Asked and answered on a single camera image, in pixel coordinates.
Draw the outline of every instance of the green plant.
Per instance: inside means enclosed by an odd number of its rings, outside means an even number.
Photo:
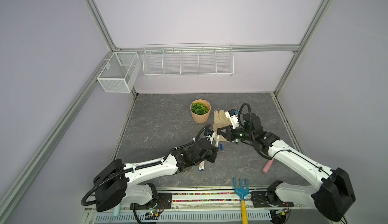
[[[201,103],[201,102],[194,103],[194,104],[191,106],[191,111],[192,111],[194,114],[197,114],[197,115],[204,115],[204,114],[206,114],[207,112],[209,112],[209,110],[208,110],[208,108],[206,107],[206,105],[204,105],[204,104]]]

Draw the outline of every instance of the white wire rack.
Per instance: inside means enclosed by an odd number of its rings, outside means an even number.
[[[114,52],[97,80],[105,92],[131,92],[140,68],[137,52]]]
[[[232,46],[145,49],[143,70],[145,76],[232,75]]]

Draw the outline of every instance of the robotic arm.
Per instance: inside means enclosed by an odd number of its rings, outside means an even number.
[[[244,106],[248,113],[241,117]],[[277,135],[266,132],[260,118],[251,113],[250,105],[244,103],[240,110],[225,113],[232,125],[217,129],[227,141],[239,139],[248,144],[265,159],[277,159],[305,178],[311,185],[291,185],[275,181],[261,200],[272,206],[282,202],[295,202],[316,208],[332,221],[340,221],[355,201],[349,175],[342,169],[333,170],[317,163],[294,150]],[[82,198],[82,205],[96,204],[97,211],[109,210],[119,203],[138,203],[152,208],[159,200],[153,184],[139,185],[150,179],[184,172],[202,161],[215,162],[218,147],[211,145],[216,133],[203,127],[193,141],[172,148],[163,158],[141,163],[125,163],[121,159],[112,161],[95,179],[94,187]],[[205,138],[199,139],[204,132]],[[87,198],[95,192],[95,201]]]

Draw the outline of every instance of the beige glove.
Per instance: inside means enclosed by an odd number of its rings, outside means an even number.
[[[220,110],[220,112],[218,112],[217,110],[215,110],[214,111],[214,124],[213,124],[214,132],[217,134],[218,128],[222,128],[222,127],[225,127],[228,125],[232,125],[232,123],[230,123],[230,120],[228,118],[226,118],[225,111]],[[220,135],[220,141],[226,141],[226,139],[222,135]]]

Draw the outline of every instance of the beige plant pot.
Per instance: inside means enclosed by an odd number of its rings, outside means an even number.
[[[197,115],[197,114],[193,113],[193,111],[191,111],[191,106],[192,106],[195,102],[201,102],[201,103],[203,103],[203,104],[206,106],[206,108],[208,108],[209,111],[208,111],[206,114],[204,114],[204,115]],[[210,110],[211,110],[211,107],[210,107],[209,102],[206,101],[206,100],[203,100],[203,99],[197,99],[197,100],[193,101],[193,102],[191,103],[191,105],[190,105],[191,116],[193,116],[193,120],[194,120],[195,122],[197,122],[198,124],[203,124],[203,123],[205,123],[205,122],[208,120],[209,115],[210,115]]]

